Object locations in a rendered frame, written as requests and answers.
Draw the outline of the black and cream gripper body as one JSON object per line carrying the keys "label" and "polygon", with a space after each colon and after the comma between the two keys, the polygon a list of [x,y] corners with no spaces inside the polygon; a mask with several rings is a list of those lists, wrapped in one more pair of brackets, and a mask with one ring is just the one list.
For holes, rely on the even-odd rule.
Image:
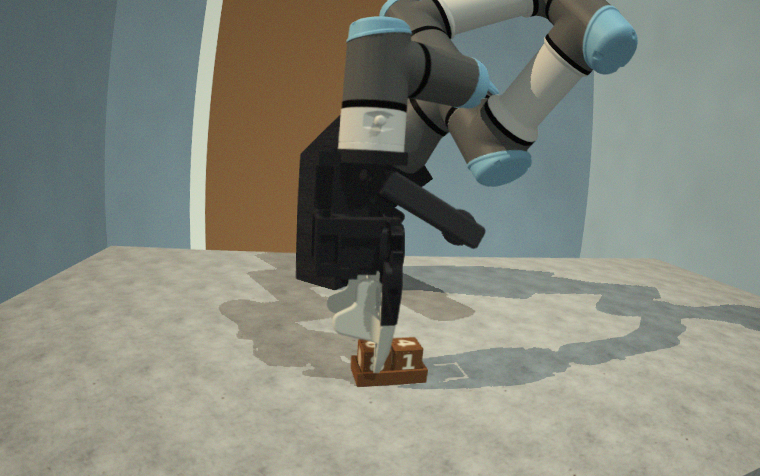
{"label": "black and cream gripper body", "polygon": [[[408,153],[337,150],[317,151],[311,244],[315,276],[376,275],[389,262],[390,242],[398,242],[404,263],[405,215],[376,194],[386,179],[386,165],[407,166]],[[364,169],[368,175],[361,180]]]}

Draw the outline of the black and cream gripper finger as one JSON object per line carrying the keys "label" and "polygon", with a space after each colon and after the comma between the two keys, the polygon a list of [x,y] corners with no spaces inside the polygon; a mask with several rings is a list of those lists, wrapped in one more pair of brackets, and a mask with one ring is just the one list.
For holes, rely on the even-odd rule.
{"label": "black and cream gripper finger", "polygon": [[358,283],[366,278],[373,278],[379,282],[380,272],[377,271],[376,275],[358,275],[357,280],[349,280],[348,286],[337,293],[330,295],[327,299],[327,307],[333,313],[346,309],[355,301],[355,291]]}
{"label": "black and cream gripper finger", "polygon": [[390,242],[389,262],[383,263],[379,282],[373,278],[361,280],[354,304],[333,317],[332,325],[338,334],[375,343],[373,373],[381,371],[390,353],[402,284],[403,251],[399,250],[398,242]]}

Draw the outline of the brown cube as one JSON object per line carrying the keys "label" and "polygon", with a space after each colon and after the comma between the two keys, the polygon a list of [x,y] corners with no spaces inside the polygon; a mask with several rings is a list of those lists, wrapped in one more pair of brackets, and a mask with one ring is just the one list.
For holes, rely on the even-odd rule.
{"label": "brown cube", "polygon": [[[357,363],[360,372],[373,372],[374,342],[359,339],[357,351]],[[381,371],[391,371],[392,349]]]}
{"label": "brown cube", "polygon": [[415,337],[393,338],[391,371],[421,369],[423,347]]}

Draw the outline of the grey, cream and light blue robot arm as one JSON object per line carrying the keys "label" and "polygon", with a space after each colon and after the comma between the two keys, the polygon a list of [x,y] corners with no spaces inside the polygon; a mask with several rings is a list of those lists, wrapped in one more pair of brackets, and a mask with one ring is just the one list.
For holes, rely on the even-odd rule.
{"label": "grey, cream and light blue robot arm", "polygon": [[[553,28],[498,95],[486,67],[450,39],[520,16]],[[638,38],[606,0],[388,0],[379,17],[350,25],[346,43],[338,149],[408,152],[408,165],[394,166],[413,174],[450,132],[476,181],[495,187],[529,170],[538,125],[576,83],[624,67]],[[378,194],[449,243],[478,247],[486,231],[469,212],[386,174]]]}

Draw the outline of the brown wooden tray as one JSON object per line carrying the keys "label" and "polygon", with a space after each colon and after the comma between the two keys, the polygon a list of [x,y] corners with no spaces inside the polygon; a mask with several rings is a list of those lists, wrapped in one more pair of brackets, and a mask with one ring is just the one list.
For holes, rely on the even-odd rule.
{"label": "brown wooden tray", "polygon": [[360,372],[357,355],[351,355],[351,371],[357,387],[426,383],[428,374],[423,362],[421,369]]}

